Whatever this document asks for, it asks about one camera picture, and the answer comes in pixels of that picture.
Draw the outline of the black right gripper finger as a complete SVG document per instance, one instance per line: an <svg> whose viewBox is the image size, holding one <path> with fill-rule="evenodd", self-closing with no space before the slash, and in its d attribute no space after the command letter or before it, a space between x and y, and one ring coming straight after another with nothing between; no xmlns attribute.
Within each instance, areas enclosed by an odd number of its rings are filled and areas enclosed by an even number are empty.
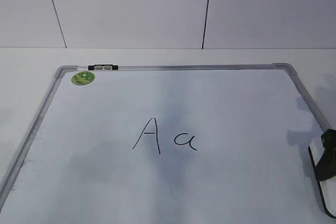
<svg viewBox="0 0 336 224"><path fill-rule="evenodd" d="M335 176L335 130L328 129L321 135L323 154L315 166L317 181L325 181Z"/></svg>

